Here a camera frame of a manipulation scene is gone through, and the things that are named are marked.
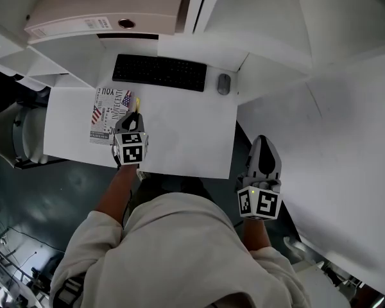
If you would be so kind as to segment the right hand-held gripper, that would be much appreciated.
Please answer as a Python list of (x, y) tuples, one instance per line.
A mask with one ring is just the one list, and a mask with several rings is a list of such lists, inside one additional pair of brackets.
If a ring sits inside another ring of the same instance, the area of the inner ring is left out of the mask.
[(237, 177), (237, 199), (242, 218), (278, 218), (282, 161), (272, 142), (264, 135), (255, 138), (246, 161), (246, 171)]

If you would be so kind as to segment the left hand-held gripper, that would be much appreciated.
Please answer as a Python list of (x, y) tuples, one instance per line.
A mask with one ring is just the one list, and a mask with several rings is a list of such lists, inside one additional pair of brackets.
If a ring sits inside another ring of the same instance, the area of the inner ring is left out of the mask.
[(112, 155), (118, 166), (138, 165), (148, 150), (148, 134), (140, 113), (123, 116), (115, 125)]

